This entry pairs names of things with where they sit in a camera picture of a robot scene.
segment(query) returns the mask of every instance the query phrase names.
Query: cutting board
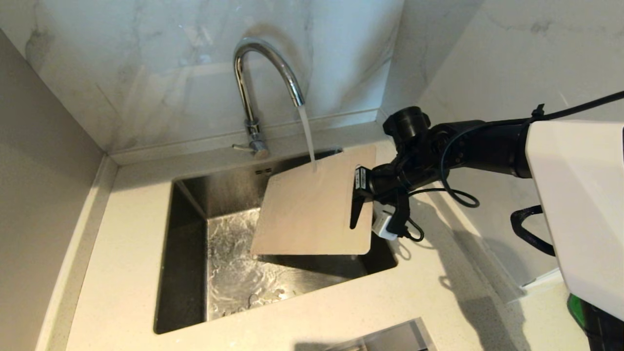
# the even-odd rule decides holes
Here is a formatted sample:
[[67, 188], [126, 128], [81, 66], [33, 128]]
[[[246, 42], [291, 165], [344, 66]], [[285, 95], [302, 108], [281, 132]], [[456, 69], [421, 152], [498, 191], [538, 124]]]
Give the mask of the cutting board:
[[349, 228], [355, 168], [375, 166], [374, 145], [279, 173], [269, 179], [251, 243], [255, 255], [360, 255], [371, 247], [373, 204]]

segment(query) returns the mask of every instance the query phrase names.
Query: sink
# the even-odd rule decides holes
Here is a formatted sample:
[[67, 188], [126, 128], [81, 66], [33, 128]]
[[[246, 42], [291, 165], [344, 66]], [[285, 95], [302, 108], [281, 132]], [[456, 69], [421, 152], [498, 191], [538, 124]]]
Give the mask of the sink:
[[[320, 152], [317, 159], [341, 152]], [[162, 334], [258, 308], [396, 266], [384, 239], [365, 255], [250, 254], [271, 175], [309, 156], [174, 183], [154, 331]]]

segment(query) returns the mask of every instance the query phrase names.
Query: gooseneck faucet spout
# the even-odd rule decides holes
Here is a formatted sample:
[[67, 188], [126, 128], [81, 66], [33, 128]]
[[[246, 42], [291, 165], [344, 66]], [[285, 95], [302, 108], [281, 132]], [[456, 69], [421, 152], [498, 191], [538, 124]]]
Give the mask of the gooseneck faucet spout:
[[277, 68], [281, 77], [284, 79], [284, 83], [286, 83], [288, 92], [290, 93], [290, 97], [295, 107], [302, 106], [305, 102], [295, 74], [280, 53], [271, 44], [254, 37], [243, 38], [238, 43], [236, 49], [234, 50], [234, 72], [236, 74], [236, 82], [238, 83], [240, 98], [243, 101], [243, 107], [245, 108], [245, 114], [247, 116], [247, 119], [245, 120], [245, 127], [247, 128], [250, 143], [249, 147], [239, 145], [232, 145], [232, 147], [239, 150], [251, 151], [255, 158], [262, 159], [267, 157], [269, 152], [260, 132], [260, 122], [254, 116], [249, 90], [247, 88], [247, 84], [245, 84], [244, 77], [245, 65], [243, 58], [245, 57], [245, 54], [250, 51], [259, 52], [265, 56], [275, 66], [275, 68]]

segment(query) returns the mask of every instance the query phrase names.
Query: marble wall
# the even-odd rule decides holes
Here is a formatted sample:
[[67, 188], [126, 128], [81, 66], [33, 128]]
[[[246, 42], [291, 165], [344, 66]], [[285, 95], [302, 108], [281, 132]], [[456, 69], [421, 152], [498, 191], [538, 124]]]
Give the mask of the marble wall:
[[[418, 105], [433, 124], [494, 121], [528, 117], [539, 103], [554, 112], [624, 89], [621, 0], [446, 3], [443, 9], [406, 0], [386, 114]], [[573, 118], [621, 121], [622, 111], [618, 102]], [[480, 199], [478, 209], [464, 213], [517, 285], [557, 267], [509, 223], [513, 211], [539, 203], [532, 180], [457, 169], [449, 183]], [[526, 226], [550, 240], [543, 217]]]
[[[403, 0], [0, 0], [0, 28], [107, 152], [242, 131], [232, 54], [278, 48], [312, 118], [381, 105]], [[248, 55], [263, 126], [295, 122], [280, 76]]]

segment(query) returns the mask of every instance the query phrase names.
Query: running water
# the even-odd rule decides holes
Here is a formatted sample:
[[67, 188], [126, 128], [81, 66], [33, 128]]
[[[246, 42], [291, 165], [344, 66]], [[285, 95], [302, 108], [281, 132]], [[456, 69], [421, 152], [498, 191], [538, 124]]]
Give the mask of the running water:
[[314, 158], [314, 146], [312, 146], [312, 134], [310, 133], [310, 124], [308, 124], [308, 115], [306, 113], [306, 106], [301, 105], [297, 107], [297, 110], [299, 110], [301, 123], [303, 123], [303, 131], [306, 133], [306, 142], [308, 142], [308, 151], [310, 152], [310, 162], [312, 163], [312, 171], [316, 172], [316, 159]]

